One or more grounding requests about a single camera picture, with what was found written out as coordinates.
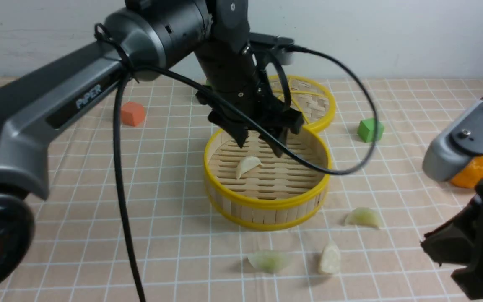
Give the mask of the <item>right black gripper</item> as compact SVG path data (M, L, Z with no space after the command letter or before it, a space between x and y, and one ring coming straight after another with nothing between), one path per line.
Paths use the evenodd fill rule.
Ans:
M483 299L483 179L455 216L424 235L423 251L439 265L454 264L451 278L470 300Z

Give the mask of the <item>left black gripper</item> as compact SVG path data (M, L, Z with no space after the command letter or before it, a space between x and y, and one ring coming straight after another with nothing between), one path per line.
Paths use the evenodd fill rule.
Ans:
M195 51L211 90L264 128L259 139L266 142L276 157L282 157L289 131L299 134L302 114L274 96L266 67L281 67L269 50L252 54L249 45L233 52L227 43L209 41ZM249 136L242 123L222 122L221 128L243 148Z

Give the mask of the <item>left grey black robot arm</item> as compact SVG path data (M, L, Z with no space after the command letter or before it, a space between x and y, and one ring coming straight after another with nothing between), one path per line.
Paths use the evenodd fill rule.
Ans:
M239 146L264 132L276 156L302 114L276 98L266 75L277 71L291 39L250 32L246 0L127 0L95 25L95 41L0 87L0 283L23 260L34 237L28 194L49 195L48 147L113 90L153 81L194 53L209 82L196 84L209 122Z

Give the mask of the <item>right grey black robot arm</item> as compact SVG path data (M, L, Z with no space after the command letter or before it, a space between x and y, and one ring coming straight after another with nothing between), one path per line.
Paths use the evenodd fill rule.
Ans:
M430 179L446 182L478 156L483 156L483 97L431 142L422 170ZM468 299L483 299L483 179L470 202L426 233L421 247L433 262L461 265L451 274L454 283Z

